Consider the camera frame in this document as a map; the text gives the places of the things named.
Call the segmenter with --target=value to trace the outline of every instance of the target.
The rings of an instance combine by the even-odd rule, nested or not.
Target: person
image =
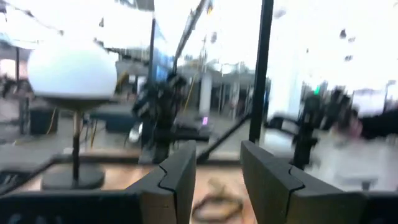
[[[339,128],[336,125],[335,129],[352,138],[364,139],[385,138],[392,134],[398,134],[398,108],[362,118],[352,114],[347,127]]]
[[[3,78],[3,88],[2,88],[2,92],[1,92],[1,96],[3,98],[5,98],[7,96],[7,94],[11,91],[11,88],[13,86],[17,85],[17,82],[11,78],[8,77],[8,74],[4,75]]]

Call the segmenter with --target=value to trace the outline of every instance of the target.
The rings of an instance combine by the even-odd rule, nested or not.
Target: black box
[[[30,134],[53,134],[58,131],[59,110],[50,106],[35,106],[29,110]]]

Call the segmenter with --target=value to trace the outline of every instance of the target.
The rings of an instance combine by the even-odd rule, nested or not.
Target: yellow cable
[[[182,113],[185,113],[185,110],[187,109],[189,99],[191,98],[191,92],[192,92],[192,89],[193,89],[193,84],[195,83],[195,78],[196,78],[197,75],[198,75],[197,73],[194,74],[194,76],[192,78],[191,87],[189,89],[187,100],[185,101],[184,110],[182,111]]]
[[[120,75],[118,81],[116,82],[116,86],[119,86],[122,84],[123,81],[126,80],[126,78],[128,78],[129,74],[127,71],[122,72],[122,74]]]
[[[91,127],[90,149],[93,149],[95,132],[97,131],[97,121],[94,124],[94,131],[92,131],[92,130],[93,130],[93,127]]]
[[[52,111],[50,126],[49,126],[49,129],[47,130],[47,132],[45,133],[46,135],[47,135],[47,134],[50,134],[50,132],[51,132],[52,126],[53,126],[53,124],[54,124],[54,117],[55,117],[55,112],[56,112],[56,110],[57,110],[57,108],[55,108],[55,109]]]

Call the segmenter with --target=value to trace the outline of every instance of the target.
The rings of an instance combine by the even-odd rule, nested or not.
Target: white globe lamp
[[[28,61],[28,78],[35,96],[59,108],[73,110],[73,165],[48,172],[43,189],[95,189],[104,183],[96,166],[80,165],[80,120],[85,110],[109,101],[117,73],[114,60],[93,41],[61,37],[35,49]]]

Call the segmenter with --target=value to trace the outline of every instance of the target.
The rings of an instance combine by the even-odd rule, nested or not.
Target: cable
[[[47,132],[45,133],[45,135],[48,135],[48,134],[50,134],[50,132],[51,132],[52,126],[53,126],[53,124],[54,124],[54,117],[55,117],[55,112],[56,112],[56,111],[57,111],[57,108],[55,108],[55,109],[52,111],[50,126],[49,126],[49,129],[47,130]]]
[[[118,81],[116,82],[116,87],[122,85],[123,81],[125,81],[128,76],[129,74],[127,71],[122,72],[122,74],[118,78]]]
[[[192,220],[203,223],[226,223],[229,219],[240,216],[243,217],[244,200],[237,197],[226,190],[226,185],[220,183],[216,179],[210,179],[208,184],[214,188],[214,192],[206,195],[202,201],[196,203],[192,208]],[[208,204],[213,205],[229,205],[227,210],[222,209],[219,214],[206,216],[201,210]]]
[[[195,84],[195,78],[196,78],[197,75],[198,75],[198,73],[196,73],[196,74],[193,76],[193,78],[192,78],[191,87],[190,87],[190,89],[189,89],[188,96],[187,96],[187,100],[185,101],[184,110],[182,111],[182,113],[185,113],[185,110],[187,109],[189,99],[191,98],[191,92],[192,92],[192,89],[193,89],[193,85]]]
[[[93,148],[94,138],[95,138],[95,134],[96,134],[96,131],[97,131],[97,123],[98,123],[98,121],[95,121],[95,124],[94,124],[94,131],[91,132],[90,149]]]

